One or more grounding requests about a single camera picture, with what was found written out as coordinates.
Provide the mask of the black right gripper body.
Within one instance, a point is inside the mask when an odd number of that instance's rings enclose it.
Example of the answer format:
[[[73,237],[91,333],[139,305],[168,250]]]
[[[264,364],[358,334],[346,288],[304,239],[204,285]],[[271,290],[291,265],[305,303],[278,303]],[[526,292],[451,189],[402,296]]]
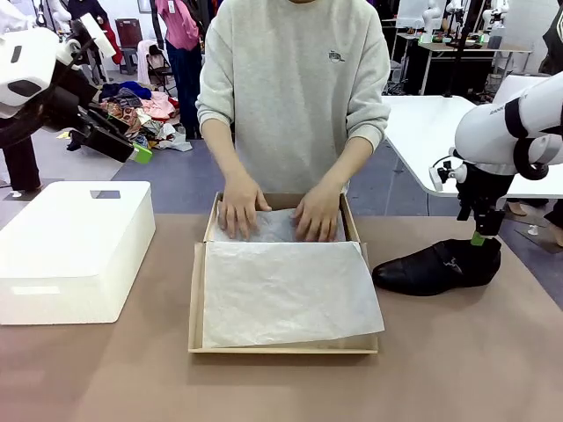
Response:
[[[499,175],[483,171],[475,164],[464,164],[463,182],[457,181],[460,211],[458,220],[467,220],[473,212],[475,220],[502,220],[505,212],[497,202],[505,196],[513,182],[512,175]]]

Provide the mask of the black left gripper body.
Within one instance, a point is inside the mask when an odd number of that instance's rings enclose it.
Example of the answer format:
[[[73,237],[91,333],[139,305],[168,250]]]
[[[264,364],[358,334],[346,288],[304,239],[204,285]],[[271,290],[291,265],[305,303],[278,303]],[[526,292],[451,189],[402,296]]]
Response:
[[[102,117],[102,110],[95,99],[99,89],[84,75],[81,69],[66,69],[56,65],[52,84],[53,94],[43,106],[43,127],[50,131],[74,128],[83,132],[90,127],[111,131],[111,125]]]

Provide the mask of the person's right hand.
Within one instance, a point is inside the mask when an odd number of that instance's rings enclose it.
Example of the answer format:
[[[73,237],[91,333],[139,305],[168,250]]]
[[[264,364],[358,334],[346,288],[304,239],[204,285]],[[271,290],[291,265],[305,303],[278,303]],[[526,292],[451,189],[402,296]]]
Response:
[[[257,212],[271,210],[260,187],[246,172],[226,178],[218,221],[230,238],[241,235],[249,240],[258,229]]]

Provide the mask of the person's left hand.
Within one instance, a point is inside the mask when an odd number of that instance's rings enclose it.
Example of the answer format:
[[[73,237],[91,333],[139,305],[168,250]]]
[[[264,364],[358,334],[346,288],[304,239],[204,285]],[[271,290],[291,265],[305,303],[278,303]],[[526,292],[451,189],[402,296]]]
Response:
[[[294,214],[296,239],[331,242],[336,237],[342,185],[322,180],[301,199]]]

